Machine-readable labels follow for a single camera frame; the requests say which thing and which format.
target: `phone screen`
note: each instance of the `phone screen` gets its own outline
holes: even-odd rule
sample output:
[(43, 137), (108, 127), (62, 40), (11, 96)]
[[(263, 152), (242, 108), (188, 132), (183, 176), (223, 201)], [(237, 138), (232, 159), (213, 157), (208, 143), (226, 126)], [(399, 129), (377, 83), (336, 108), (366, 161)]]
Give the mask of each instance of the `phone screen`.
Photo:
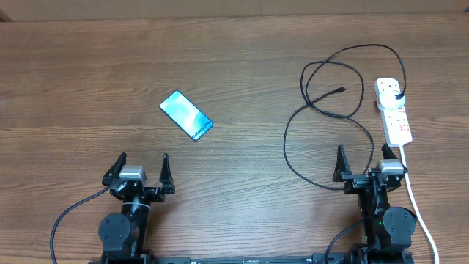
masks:
[(164, 100), (160, 108), (195, 141), (213, 126), (212, 121), (179, 91)]

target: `wood grain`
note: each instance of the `wood grain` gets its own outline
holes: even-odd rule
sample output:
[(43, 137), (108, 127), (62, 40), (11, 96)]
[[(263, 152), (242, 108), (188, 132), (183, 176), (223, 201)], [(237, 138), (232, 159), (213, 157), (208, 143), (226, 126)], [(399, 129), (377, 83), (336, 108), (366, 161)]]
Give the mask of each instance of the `wood grain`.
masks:
[[(360, 217), (357, 197), (302, 181), (285, 164), (282, 140), (304, 102), (303, 66), (341, 48), (383, 43), (404, 60), (406, 106), (414, 142), (406, 147), (413, 190), (442, 263), (469, 257), (469, 16), (467, 14), (319, 15), (0, 24), (0, 263), (50, 263), (48, 239), (58, 215), (100, 190), (121, 151), (147, 168), (155, 184), (170, 155), (177, 193), (152, 206), (147, 246), (161, 257), (309, 255)], [(366, 82), (356, 120), (384, 143), (374, 102), (376, 78), (402, 80), (384, 49), (336, 58)], [(311, 96), (347, 91), (318, 106), (351, 112), (358, 77), (327, 66)], [(190, 98), (214, 127), (199, 142), (160, 109), (174, 90)], [(369, 141), (357, 127), (305, 110), (287, 140), (292, 165), (332, 184), (336, 148), (344, 144), (360, 172)], [(391, 204), (411, 208), (405, 188)], [(56, 234), (59, 263), (101, 253), (100, 220), (119, 211), (108, 194), (75, 209)], [(356, 230), (334, 250), (362, 241)], [(432, 254), (420, 228), (410, 251)]]

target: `white power strip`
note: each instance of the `white power strip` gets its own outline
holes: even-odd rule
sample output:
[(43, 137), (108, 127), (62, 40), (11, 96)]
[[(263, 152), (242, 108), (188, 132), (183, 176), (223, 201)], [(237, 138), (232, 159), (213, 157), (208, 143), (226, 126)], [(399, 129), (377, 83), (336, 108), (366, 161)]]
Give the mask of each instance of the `white power strip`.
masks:
[[(404, 108), (405, 97), (398, 100), (396, 99), (396, 95), (401, 92), (399, 82), (392, 78), (379, 78), (374, 83), (374, 90), (376, 92), (376, 103), (380, 109), (381, 120), (383, 121), (386, 142), (389, 147), (399, 147), (402, 163), (404, 166), (407, 166), (404, 154), (404, 145), (412, 141), (412, 134), (410, 133), (409, 120)], [(418, 210), (417, 202), (413, 196), (412, 188), (410, 187), (408, 173), (405, 174), (405, 184), (407, 186), (407, 192), (409, 193), (413, 210), (416, 212), (417, 219), (432, 245), (435, 264), (439, 264), (440, 257), (438, 256), (437, 246), (433, 241), (430, 231), (426, 228), (424, 220)]]

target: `wall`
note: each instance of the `wall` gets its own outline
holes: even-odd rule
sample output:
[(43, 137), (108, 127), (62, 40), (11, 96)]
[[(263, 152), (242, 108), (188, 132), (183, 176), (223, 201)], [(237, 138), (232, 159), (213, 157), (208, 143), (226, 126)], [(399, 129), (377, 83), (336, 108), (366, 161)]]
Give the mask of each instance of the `wall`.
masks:
[(5, 21), (462, 12), (469, 0), (0, 0)]

